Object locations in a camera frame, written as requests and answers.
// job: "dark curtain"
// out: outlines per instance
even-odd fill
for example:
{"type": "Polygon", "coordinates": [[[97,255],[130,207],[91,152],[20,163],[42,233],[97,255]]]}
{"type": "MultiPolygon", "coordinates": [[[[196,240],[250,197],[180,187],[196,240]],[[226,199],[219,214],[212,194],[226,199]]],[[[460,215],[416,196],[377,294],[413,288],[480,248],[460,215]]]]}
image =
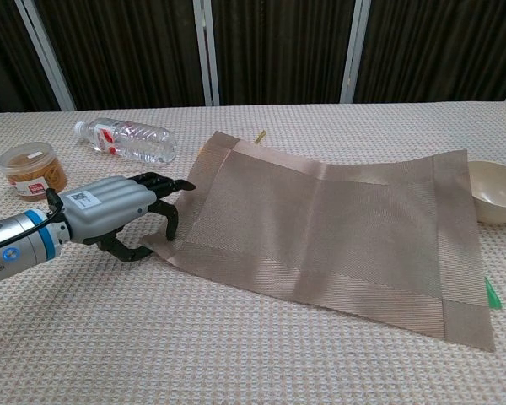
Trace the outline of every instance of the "dark curtain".
{"type": "Polygon", "coordinates": [[[212,0],[223,105],[339,102],[354,0],[212,0]]]}
{"type": "Polygon", "coordinates": [[[505,98],[506,0],[373,0],[354,102],[505,98]]]}
{"type": "Polygon", "coordinates": [[[43,67],[13,0],[0,0],[0,112],[56,111],[43,67]]]}
{"type": "Polygon", "coordinates": [[[191,1],[35,4],[79,110],[204,105],[191,1]]]}

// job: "clear plastic bottle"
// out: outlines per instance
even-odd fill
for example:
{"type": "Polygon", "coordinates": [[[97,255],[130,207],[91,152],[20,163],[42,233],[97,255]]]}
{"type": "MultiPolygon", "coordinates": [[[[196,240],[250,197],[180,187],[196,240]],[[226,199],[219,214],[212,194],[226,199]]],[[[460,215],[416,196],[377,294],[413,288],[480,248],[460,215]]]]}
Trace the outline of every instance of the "clear plastic bottle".
{"type": "Polygon", "coordinates": [[[162,127],[97,118],[77,122],[74,131],[100,152],[160,164],[168,164],[176,157],[176,138],[162,127]]]}

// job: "robotic hand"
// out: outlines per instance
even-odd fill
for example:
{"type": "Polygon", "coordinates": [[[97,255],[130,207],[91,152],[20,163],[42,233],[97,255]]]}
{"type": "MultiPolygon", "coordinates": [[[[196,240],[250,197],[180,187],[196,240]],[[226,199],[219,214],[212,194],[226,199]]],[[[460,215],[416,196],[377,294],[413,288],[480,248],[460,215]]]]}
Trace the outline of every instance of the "robotic hand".
{"type": "Polygon", "coordinates": [[[173,240],[178,211],[160,198],[194,189],[189,181],[156,173],[113,176],[60,195],[48,189],[48,214],[31,209],[0,220],[0,281],[59,256],[69,241],[97,244],[123,262],[140,260],[152,251],[145,246],[130,249],[116,234],[145,213],[158,213],[167,217],[166,236],[173,240]]]}

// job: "qr code label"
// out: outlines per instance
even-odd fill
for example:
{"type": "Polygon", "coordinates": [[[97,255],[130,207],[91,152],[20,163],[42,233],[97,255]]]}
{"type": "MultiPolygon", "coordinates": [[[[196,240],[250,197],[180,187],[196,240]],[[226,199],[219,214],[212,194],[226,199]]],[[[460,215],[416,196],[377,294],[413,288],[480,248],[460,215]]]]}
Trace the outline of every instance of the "qr code label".
{"type": "Polygon", "coordinates": [[[91,192],[76,192],[74,194],[69,194],[66,197],[73,201],[73,203],[81,209],[101,204],[101,201],[98,200],[91,192]]]}

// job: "tablecloth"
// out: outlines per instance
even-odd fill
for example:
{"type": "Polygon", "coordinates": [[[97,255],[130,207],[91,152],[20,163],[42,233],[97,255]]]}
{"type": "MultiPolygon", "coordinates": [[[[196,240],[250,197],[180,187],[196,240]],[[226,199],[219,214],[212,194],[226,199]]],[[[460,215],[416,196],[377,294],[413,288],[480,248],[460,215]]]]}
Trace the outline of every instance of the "tablecloth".
{"type": "MultiPolygon", "coordinates": [[[[153,165],[100,154],[76,121],[109,116],[167,127],[186,178],[222,131],[326,163],[414,159],[467,149],[506,164],[506,103],[258,105],[0,114],[0,153],[52,144],[67,189],[153,165]]],[[[0,218],[25,202],[0,173],[0,218]]],[[[134,246],[161,218],[129,224],[134,246]]],[[[486,353],[334,311],[212,283],[155,255],[118,262],[68,244],[51,262],[0,283],[0,403],[506,403],[506,225],[480,225],[482,260],[503,309],[486,353]]]]}

